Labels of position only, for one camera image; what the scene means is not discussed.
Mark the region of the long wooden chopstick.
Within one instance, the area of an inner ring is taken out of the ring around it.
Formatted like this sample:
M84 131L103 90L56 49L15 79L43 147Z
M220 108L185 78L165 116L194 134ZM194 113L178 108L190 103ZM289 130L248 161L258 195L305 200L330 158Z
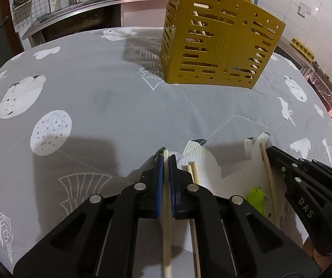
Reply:
M270 165L270 162L269 162L269 158L267 156L266 147L265 147L264 143L260 142L259 147L261 149L261 154L262 154L262 157L263 157L264 165L265 165L266 172L267 172L267 177L268 177L268 180L269 180L269 186L270 186L270 190L271 190L271 197L272 197L272 201L273 201L274 224L276 225L276 227L278 229L280 229L281 228L281 225L280 225L280 212L279 212L279 202L278 202L278 193L277 193L276 183L275 183L275 180L274 180L273 172L272 172L272 169L271 169L271 165Z

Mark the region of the green plastic utensil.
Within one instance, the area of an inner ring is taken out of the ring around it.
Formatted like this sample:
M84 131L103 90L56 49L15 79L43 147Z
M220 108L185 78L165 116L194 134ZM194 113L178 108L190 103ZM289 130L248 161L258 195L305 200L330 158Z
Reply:
M260 187L252 188L249 191L246 200L260 214L262 214L264 217L266 216L266 194Z

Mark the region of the steel kitchen sink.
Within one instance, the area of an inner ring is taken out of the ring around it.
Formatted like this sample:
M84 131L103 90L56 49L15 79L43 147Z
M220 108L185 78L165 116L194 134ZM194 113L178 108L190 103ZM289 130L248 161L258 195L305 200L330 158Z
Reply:
M120 26L119 1L92 0L36 20L22 33L22 40L28 40L32 47L36 47L75 33Z

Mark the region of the kitchen counter cabinets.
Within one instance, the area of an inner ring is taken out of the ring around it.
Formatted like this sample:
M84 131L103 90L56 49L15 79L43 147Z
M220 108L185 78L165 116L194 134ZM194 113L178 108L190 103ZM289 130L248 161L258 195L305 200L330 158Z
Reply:
M121 0L121 27L164 26L168 0Z

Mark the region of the grey patterned tablecloth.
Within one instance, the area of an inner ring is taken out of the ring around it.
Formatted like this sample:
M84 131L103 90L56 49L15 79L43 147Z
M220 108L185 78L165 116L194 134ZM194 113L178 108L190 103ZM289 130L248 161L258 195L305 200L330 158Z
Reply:
M287 58L251 89L166 83L162 30L78 33L0 68L0 262L18 260L88 197L139 180L159 148L221 197L270 192L259 145L332 167L332 119Z

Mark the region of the yellow egg tray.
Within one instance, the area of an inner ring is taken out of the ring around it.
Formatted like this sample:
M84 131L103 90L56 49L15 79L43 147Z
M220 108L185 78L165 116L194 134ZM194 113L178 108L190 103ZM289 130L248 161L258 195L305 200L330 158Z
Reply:
M292 47L298 50L309 62L313 62L315 60L313 52L304 46L304 44L302 44L302 42L300 42L298 39L292 38L290 44Z

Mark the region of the yellow perforated utensil holder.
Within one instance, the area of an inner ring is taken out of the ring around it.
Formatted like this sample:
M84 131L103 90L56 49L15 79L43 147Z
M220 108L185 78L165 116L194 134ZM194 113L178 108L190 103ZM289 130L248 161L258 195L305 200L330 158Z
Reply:
M251 0L168 0L165 81L253 88L285 24Z

